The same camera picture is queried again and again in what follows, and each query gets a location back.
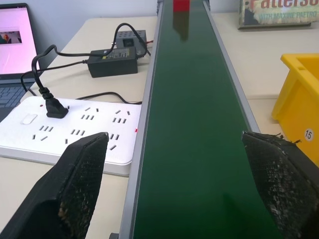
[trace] yellow bin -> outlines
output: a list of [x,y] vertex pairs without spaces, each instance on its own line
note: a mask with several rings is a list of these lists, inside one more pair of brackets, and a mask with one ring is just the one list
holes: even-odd
[[285,54],[290,71],[272,112],[288,140],[319,166],[319,54]]

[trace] number label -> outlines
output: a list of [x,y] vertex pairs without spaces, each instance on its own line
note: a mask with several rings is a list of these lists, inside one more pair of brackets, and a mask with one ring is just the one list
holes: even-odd
[[306,131],[305,131],[305,139],[307,141],[313,141],[314,139],[314,131],[311,129],[311,128],[308,128]]

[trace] conveyor belt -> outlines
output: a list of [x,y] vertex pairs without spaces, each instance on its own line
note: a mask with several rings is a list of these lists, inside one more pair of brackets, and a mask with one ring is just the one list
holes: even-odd
[[173,13],[165,0],[161,20],[134,238],[281,238],[254,184],[246,119],[203,2]]

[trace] black power adapter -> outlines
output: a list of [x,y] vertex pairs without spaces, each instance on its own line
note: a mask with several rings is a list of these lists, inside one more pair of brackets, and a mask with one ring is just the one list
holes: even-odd
[[[105,54],[108,51],[91,51],[91,54]],[[138,72],[136,48],[116,48],[107,56],[90,56],[88,67],[93,78],[135,74]]]

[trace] white table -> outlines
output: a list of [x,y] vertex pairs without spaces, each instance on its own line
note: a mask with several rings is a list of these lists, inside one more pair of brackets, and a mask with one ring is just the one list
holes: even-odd
[[[131,24],[136,30],[145,29],[147,39],[153,40],[157,17],[95,18],[85,22],[63,49],[66,53],[87,53],[109,49],[116,27]],[[69,64],[87,57],[56,57],[50,67]],[[132,75],[93,79],[87,65],[47,71],[41,76],[44,86],[58,98],[75,99],[106,91],[119,93],[127,101],[141,101],[144,94],[149,57],[139,60],[139,72]],[[120,102],[114,96],[102,96],[96,101]],[[8,223],[36,181],[52,166],[0,157],[0,231]],[[89,227],[87,239],[106,239],[120,229],[128,178],[103,174],[101,190]]]
[[237,13],[212,13],[261,133],[283,133],[271,117],[288,67],[285,53],[319,52],[319,22],[311,27],[238,30]]

